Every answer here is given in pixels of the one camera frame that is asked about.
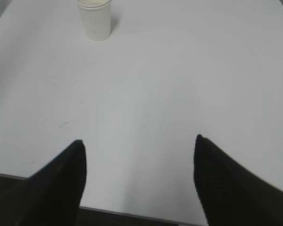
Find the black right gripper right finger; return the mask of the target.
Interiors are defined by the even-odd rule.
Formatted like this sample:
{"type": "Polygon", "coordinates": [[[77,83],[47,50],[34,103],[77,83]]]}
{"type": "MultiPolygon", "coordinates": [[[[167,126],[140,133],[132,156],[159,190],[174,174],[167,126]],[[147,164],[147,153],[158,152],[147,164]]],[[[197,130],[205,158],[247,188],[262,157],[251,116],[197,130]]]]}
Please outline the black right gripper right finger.
{"type": "Polygon", "coordinates": [[[197,135],[193,179],[210,226],[283,226],[283,191],[197,135]]]}

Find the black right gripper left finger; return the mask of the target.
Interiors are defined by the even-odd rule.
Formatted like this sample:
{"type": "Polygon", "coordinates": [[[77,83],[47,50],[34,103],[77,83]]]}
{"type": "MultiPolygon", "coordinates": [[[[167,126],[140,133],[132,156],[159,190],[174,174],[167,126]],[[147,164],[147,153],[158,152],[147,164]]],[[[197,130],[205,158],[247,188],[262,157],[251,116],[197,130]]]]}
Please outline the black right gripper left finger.
{"type": "Polygon", "coordinates": [[[0,226],[73,226],[86,177],[85,146],[75,140],[34,175],[0,194],[0,226]]]}

